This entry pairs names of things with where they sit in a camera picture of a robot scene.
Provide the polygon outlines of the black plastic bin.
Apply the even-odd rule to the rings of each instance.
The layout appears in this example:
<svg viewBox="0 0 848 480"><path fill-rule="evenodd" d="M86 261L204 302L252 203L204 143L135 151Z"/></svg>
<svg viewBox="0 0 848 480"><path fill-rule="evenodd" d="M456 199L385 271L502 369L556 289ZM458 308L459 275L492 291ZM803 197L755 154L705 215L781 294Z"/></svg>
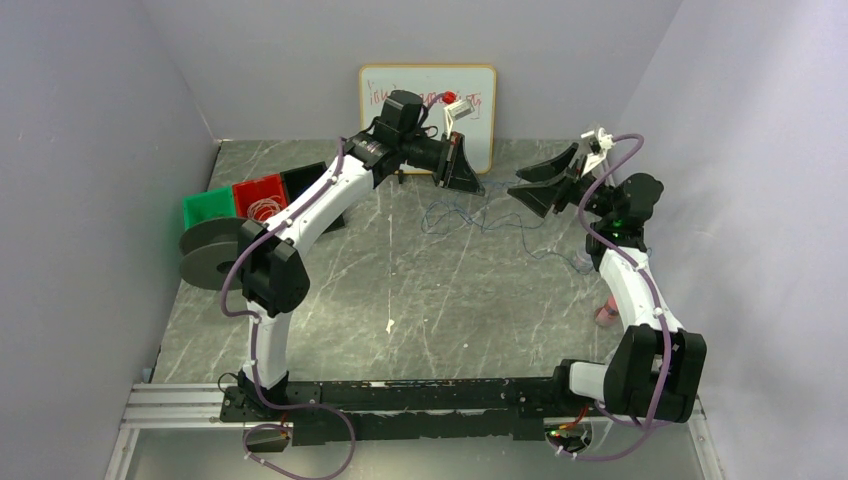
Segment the black plastic bin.
<svg viewBox="0 0 848 480"><path fill-rule="evenodd" d="M281 171L279 176L282 181L287 207L291 206L303 195L326 171L327 164L325 162L312 163Z"/></svg>

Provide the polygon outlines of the red plastic bin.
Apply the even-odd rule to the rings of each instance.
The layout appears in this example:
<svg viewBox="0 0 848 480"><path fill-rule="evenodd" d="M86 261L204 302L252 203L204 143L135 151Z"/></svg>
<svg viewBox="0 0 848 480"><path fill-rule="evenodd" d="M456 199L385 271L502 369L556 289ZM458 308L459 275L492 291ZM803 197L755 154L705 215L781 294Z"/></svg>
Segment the red plastic bin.
<svg viewBox="0 0 848 480"><path fill-rule="evenodd" d="M262 222L287 207L279 173L234 184L232 191L239 217Z"/></svg>

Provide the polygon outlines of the whiteboard with red writing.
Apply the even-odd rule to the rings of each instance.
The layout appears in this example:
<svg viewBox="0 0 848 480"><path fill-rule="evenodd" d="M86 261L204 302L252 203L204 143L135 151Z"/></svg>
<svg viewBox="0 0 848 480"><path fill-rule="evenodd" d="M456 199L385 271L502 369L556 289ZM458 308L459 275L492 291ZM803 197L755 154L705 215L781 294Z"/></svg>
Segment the whiteboard with red writing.
<svg viewBox="0 0 848 480"><path fill-rule="evenodd" d="M471 104L453 125L465 136L465 153L477 173L492 168L497 73L484 64L366 64L359 71L361 125L366 127L393 90L418 94L424 102L450 91Z"/></svg>

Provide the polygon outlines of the green plastic bin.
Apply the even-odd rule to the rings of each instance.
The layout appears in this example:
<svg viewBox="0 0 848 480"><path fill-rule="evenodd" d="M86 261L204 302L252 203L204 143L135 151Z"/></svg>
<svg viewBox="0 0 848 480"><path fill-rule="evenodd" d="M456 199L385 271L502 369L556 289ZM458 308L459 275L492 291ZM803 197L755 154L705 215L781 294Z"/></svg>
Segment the green plastic bin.
<svg viewBox="0 0 848 480"><path fill-rule="evenodd" d="M182 208L185 230L210 219L235 217L237 215L234 195L230 186L184 197Z"/></svg>

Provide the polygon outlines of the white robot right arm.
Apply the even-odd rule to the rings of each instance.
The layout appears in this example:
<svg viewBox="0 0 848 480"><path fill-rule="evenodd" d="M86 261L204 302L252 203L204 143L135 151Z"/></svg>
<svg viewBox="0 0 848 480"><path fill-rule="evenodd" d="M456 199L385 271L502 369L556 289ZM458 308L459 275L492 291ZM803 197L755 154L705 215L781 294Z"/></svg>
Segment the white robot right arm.
<svg viewBox="0 0 848 480"><path fill-rule="evenodd" d="M662 298L649 268L644 225L664 191L646 173L610 187L587 167L590 150L572 143L558 156L522 168L508 193L536 215L568 205L590 212L585 251L610 289L623 336L606 363L564 362L566 393L615 415L674 423L689 420L706 359L702 335L687 331Z"/></svg>

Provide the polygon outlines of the pink small bottle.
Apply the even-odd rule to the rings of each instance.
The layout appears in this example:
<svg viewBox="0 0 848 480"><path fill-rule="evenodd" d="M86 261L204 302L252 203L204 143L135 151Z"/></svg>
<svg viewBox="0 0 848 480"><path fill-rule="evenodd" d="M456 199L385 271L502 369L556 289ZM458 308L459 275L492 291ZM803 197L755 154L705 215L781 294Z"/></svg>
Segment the pink small bottle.
<svg viewBox="0 0 848 480"><path fill-rule="evenodd" d="M601 327L610 327L620 319L620 313L615 298L610 295L605 303L595 312L594 321Z"/></svg>

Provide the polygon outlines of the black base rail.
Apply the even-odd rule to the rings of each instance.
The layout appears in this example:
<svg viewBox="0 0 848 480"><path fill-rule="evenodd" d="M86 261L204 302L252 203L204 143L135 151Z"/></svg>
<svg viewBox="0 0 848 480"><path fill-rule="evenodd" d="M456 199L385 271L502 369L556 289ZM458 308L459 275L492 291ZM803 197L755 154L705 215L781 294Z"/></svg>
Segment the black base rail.
<svg viewBox="0 0 848 480"><path fill-rule="evenodd" d="M552 377L291 381L262 403L246 382L224 390L223 423L271 423L296 446L507 437L542 441L591 403Z"/></svg>

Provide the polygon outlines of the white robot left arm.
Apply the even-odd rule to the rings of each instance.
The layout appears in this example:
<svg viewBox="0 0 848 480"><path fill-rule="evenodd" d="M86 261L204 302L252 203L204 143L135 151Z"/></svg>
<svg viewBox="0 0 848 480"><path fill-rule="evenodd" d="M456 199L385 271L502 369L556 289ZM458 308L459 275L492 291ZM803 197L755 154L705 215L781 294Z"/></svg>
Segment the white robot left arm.
<svg viewBox="0 0 848 480"><path fill-rule="evenodd" d="M402 165L430 172L439 188L483 194L465 137L453 128L473 110L452 92L424 101L394 90L367 127L340 141L328 169L296 200L267 220L241 225L239 255L228 276L239 280L243 313L251 321L248 356L238 375L245 394L260 404L285 404L290 321L311 285L304 259L347 208Z"/></svg>

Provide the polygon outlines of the black cable spool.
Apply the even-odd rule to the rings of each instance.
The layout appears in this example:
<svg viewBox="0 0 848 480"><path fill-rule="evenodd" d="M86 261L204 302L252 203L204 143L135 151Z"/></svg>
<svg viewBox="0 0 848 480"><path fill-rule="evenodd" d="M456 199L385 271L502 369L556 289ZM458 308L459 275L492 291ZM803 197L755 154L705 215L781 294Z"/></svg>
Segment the black cable spool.
<svg viewBox="0 0 848 480"><path fill-rule="evenodd" d="M246 221L219 217L188 228L179 239L181 279L200 289L220 291L239 256L238 234Z"/></svg>

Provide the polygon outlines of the aluminium frame rail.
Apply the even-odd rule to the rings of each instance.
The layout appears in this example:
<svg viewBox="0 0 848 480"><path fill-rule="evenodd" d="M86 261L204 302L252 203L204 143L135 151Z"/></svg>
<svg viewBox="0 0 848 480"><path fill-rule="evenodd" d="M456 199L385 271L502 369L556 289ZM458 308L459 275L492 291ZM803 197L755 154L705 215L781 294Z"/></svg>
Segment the aluminium frame rail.
<svg viewBox="0 0 848 480"><path fill-rule="evenodd" d="M146 430L249 430L261 421L248 415L229 421L223 409L230 402L214 383L146 384L132 387L119 424L107 479L126 479L142 432ZM697 469L705 479L724 479L726 472L715 449L707 412L700 399L688 422Z"/></svg>

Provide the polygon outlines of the clear plastic cup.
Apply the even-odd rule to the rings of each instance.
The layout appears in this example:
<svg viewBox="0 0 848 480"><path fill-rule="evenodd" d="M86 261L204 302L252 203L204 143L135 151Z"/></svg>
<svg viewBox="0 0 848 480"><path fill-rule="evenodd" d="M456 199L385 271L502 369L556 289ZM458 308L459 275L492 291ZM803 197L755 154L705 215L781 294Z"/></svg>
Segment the clear plastic cup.
<svg viewBox="0 0 848 480"><path fill-rule="evenodd" d="M589 274L595 270L592 256L584 247L578 247L573 255L574 268L581 274Z"/></svg>

